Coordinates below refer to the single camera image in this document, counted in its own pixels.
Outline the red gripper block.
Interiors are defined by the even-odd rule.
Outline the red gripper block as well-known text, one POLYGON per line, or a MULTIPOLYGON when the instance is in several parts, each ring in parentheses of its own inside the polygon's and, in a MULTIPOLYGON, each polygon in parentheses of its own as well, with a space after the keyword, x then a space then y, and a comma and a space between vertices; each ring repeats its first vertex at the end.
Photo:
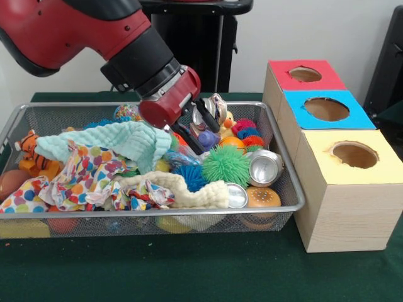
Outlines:
MULTIPOLYGON (((201 81, 198 74, 186 65, 182 65, 179 72, 163 85, 157 92, 148 97, 142 97, 139 104, 139 112, 143 120, 151 126, 163 129, 166 125, 173 125, 182 115, 182 110, 194 101, 201 89, 201 81)), ((218 133, 219 112, 215 96, 199 98, 195 101, 194 124, 198 130, 209 129, 218 133)), ((178 134, 196 153, 201 155, 204 148, 197 137, 178 123, 178 134)))

